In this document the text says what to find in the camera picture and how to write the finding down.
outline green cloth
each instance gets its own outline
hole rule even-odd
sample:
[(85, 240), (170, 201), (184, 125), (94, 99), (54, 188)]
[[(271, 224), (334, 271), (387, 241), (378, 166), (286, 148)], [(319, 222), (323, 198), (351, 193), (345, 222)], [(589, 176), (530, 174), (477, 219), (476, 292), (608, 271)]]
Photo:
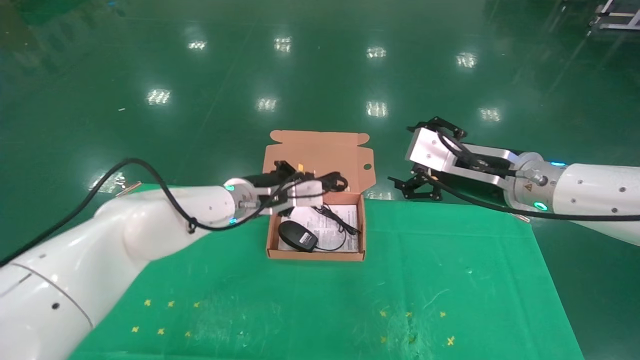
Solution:
[(365, 208), (363, 263), (268, 259), (267, 218), (151, 263), (71, 359), (582, 359), (530, 225)]

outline robotic arm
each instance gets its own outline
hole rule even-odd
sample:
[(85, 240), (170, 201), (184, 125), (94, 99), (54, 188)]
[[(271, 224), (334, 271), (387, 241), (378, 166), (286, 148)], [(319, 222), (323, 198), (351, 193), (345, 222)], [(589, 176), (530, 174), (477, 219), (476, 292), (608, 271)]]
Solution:
[[(294, 173), (279, 161), (270, 174), (170, 191), (187, 214), (211, 227), (249, 220), (260, 208), (260, 215), (270, 215), (295, 206), (322, 206), (323, 182), (307, 179), (282, 186)], [(283, 191), (272, 196), (277, 190)], [(0, 268), (0, 357), (66, 359), (150, 261), (208, 233), (193, 229), (162, 190), (106, 202), (89, 221)]]
[[(443, 130), (453, 136), (443, 136)], [(536, 152), (462, 144), (466, 132), (435, 117), (409, 127), (407, 181), (390, 177), (405, 199), (442, 200), (441, 189), (474, 204), (514, 214), (573, 221), (640, 245), (640, 168), (545, 161)], [(415, 193), (431, 184), (428, 193)]]

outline open cardboard box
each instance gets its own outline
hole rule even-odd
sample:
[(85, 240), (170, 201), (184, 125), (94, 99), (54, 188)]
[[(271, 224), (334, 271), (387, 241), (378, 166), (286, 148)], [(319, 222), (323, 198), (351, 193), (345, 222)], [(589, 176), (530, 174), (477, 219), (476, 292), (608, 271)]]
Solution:
[(323, 196), (329, 205), (356, 205), (358, 210), (358, 252), (300, 252), (278, 250), (280, 216), (269, 220), (267, 257), (271, 259), (363, 261), (367, 250), (366, 215), (362, 192), (376, 183), (373, 150), (360, 147), (369, 135), (357, 133), (318, 133), (315, 131), (274, 130), (271, 138), (278, 144), (269, 145), (264, 154), (262, 172), (275, 170), (274, 161), (285, 160), (293, 167), (322, 176), (339, 171), (349, 186), (340, 193)]

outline paper sheet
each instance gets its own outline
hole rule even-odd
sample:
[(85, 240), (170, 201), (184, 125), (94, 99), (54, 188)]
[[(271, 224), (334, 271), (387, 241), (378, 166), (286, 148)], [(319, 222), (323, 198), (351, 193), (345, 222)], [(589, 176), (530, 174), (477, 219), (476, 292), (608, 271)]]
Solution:
[[(345, 223), (358, 227), (358, 210), (355, 205), (328, 205), (329, 208)], [(338, 232), (338, 223), (330, 218), (320, 215), (312, 208), (297, 207), (291, 212), (288, 217), (282, 217), (282, 221), (292, 220), (302, 226), (306, 227), (318, 237), (318, 247), (324, 249), (335, 249), (340, 246), (344, 240), (344, 235), (347, 235), (347, 240), (344, 245), (336, 250), (336, 252), (358, 252), (358, 234), (351, 235), (347, 232)], [(278, 250), (293, 250), (296, 249), (288, 246), (282, 241), (278, 242)], [(314, 249), (314, 252), (324, 252), (323, 250)]]

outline box lid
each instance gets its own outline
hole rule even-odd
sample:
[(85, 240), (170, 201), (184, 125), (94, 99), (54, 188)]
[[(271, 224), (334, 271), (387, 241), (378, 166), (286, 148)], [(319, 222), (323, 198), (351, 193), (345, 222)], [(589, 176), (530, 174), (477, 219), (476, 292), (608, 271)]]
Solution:
[(274, 130), (271, 138), (279, 143), (267, 146), (263, 172), (285, 160), (316, 176), (339, 171), (349, 182), (348, 192), (362, 193), (376, 183), (373, 150), (359, 146), (369, 141), (367, 134)]

